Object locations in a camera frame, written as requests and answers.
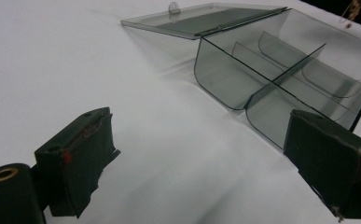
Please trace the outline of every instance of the circular hole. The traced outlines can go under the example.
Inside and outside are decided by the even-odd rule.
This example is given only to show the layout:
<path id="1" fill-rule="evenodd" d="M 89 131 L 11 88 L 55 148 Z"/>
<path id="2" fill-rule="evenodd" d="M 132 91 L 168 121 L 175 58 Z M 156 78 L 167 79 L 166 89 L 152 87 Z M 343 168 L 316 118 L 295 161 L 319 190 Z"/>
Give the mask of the circular hole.
<path id="1" fill-rule="evenodd" d="M 5 171 L 3 171 L 3 172 L 0 173 L 0 178 L 5 178 L 5 177 L 7 177 L 7 176 L 9 176 L 9 175 L 11 175 L 11 174 L 12 174 L 12 171 L 10 171 L 10 170 L 5 170 Z"/>
<path id="2" fill-rule="evenodd" d="M 14 167 L 0 170 L 0 182 L 10 179 L 12 176 L 16 175 L 17 172 L 18 169 Z"/>

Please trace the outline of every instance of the white background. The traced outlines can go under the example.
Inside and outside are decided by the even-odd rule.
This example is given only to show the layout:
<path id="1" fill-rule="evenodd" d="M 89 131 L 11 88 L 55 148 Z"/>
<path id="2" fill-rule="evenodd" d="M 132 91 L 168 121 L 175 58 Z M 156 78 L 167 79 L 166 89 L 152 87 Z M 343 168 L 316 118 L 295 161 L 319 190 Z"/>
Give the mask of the white background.
<path id="1" fill-rule="evenodd" d="M 34 165 L 35 150 L 73 119 L 110 106 L 122 153 L 79 220 L 47 209 L 48 223 L 337 223 L 243 112 L 197 84 L 199 41 L 120 25 L 170 2 L 0 1 L 0 165 Z M 231 2 L 292 7 L 344 26 L 295 0 Z M 359 25 L 346 32 L 361 38 Z"/>

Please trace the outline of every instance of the dark green object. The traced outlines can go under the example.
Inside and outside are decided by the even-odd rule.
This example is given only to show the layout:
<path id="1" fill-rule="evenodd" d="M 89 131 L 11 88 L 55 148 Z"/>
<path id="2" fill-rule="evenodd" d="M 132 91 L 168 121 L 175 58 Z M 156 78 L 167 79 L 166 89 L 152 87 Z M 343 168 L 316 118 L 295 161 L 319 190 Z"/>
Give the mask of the dark green object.
<path id="1" fill-rule="evenodd" d="M 361 218 L 361 138 L 322 116 L 293 110 L 285 155 L 340 219 Z"/>
<path id="2" fill-rule="evenodd" d="M 108 107 L 75 119 L 35 152 L 37 165 L 0 167 L 0 223 L 45 223 L 53 216 L 79 217 L 99 177 L 118 154 Z"/>
<path id="3" fill-rule="evenodd" d="M 39 207 L 29 166 L 0 167 L 0 223 L 46 223 Z"/>

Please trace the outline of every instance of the clear plastic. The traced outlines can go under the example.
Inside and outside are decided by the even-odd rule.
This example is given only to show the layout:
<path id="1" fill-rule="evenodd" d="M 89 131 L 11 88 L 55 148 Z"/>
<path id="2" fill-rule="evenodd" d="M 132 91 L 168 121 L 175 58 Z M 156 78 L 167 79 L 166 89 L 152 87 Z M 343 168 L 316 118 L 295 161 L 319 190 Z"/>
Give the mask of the clear plastic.
<path id="1" fill-rule="evenodd" d="M 348 130 L 361 114 L 361 40 L 294 9 L 203 37 L 195 77 L 279 147 L 293 109 Z"/>
<path id="2" fill-rule="evenodd" d="M 283 11 L 283 7 L 211 3 L 121 21 L 122 25 L 186 39 L 227 30 Z"/>

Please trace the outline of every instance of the white table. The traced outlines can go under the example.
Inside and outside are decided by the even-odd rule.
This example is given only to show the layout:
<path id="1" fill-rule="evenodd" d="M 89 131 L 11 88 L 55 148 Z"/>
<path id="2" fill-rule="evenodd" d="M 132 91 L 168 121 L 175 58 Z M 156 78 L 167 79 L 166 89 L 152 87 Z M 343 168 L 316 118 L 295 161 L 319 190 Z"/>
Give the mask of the white table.
<path id="1" fill-rule="evenodd" d="M 197 84 L 198 41 L 120 25 L 170 2 L 0 1 L 0 165 L 34 165 L 34 151 L 73 119 L 110 106 L 122 153 L 79 220 L 46 209 L 48 223 L 337 223 L 243 112 Z M 344 27 L 296 0 L 231 2 L 292 7 Z M 361 38 L 360 25 L 345 32 Z"/>

